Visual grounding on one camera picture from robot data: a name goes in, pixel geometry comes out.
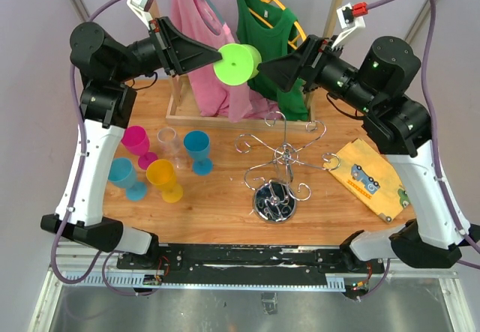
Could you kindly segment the green plastic wine glass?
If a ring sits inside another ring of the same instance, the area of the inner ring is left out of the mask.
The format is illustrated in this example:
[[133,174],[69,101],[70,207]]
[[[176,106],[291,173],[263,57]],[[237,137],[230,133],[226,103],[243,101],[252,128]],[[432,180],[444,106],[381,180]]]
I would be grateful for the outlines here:
[[215,76],[224,84],[238,86],[253,79],[262,62],[260,52],[254,46],[240,43],[228,43],[218,52],[221,60],[213,64]]

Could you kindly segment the yellow plastic wine glass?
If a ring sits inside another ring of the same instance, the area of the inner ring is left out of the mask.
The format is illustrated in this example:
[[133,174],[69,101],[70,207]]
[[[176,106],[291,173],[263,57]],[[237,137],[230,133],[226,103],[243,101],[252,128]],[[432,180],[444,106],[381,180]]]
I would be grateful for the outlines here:
[[159,159],[152,162],[147,170],[146,177],[161,193],[167,203],[179,202],[183,197],[183,188],[177,182],[176,171],[169,160]]

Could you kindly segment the blue wine glass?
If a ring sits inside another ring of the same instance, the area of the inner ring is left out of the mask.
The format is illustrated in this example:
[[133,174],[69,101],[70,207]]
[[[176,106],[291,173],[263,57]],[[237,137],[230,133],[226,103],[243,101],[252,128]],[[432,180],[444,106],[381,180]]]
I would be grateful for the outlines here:
[[209,159],[209,135],[201,130],[192,130],[185,135],[183,144],[188,155],[193,160],[193,171],[197,175],[208,175],[213,169],[213,163]]
[[108,181],[123,189],[129,201],[138,202],[147,194],[146,184],[138,179],[133,163],[126,157],[115,158],[112,161]]

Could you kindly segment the magenta plastic wine glass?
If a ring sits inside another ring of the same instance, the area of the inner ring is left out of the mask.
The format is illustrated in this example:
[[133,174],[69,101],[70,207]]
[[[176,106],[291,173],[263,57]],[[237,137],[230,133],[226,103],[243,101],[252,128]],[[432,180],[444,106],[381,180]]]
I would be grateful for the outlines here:
[[138,157],[138,166],[143,170],[147,170],[150,164],[158,159],[158,155],[150,150],[149,136],[141,126],[128,127],[121,143],[131,154]]

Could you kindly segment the clear wine glass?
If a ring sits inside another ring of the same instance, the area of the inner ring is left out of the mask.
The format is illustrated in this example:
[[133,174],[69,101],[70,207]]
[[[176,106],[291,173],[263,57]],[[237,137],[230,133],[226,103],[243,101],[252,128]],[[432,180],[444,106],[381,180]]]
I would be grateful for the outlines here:
[[172,127],[161,128],[157,140],[163,156],[177,169],[186,169],[188,160],[182,141],[177,131]]

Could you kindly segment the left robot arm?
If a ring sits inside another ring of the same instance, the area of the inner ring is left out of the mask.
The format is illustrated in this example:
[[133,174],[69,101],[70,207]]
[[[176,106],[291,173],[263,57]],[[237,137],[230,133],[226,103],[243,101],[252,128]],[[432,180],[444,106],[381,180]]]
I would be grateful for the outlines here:
[[147,24],[148,37],[124,46],[96,22],[70,36],[70,61],[83,83],[79,96],[76,155],[55,212],[42,216],[42,230],[105,253],[133,253],[143,268],[161,259],[157,235],[104,216],[104,191],[116,149],[137,97],[127,81],[164,69],[183,75],[221,59],[217,49],[183,35],[167,17]]

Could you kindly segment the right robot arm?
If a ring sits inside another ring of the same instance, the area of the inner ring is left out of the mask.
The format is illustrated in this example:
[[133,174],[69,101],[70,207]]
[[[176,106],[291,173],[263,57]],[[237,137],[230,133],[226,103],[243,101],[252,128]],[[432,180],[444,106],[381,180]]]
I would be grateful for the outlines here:
[[415,216],[397,228],[358,231],[340,246],[340,264],[356,272],[372,259],[400,259],[411,268],[450,268],[461,247],[477,247],[479,227],[455,202],[434,147],[433,110],[406,92],[421,62],[398,37],[378,37],[360,67],[341,58],[333,40],[311,35],[288,55],[264,61],[259,72],[280,90],[297,80],[306,92],[326,90],[359,111],[362,126],[394,167]]

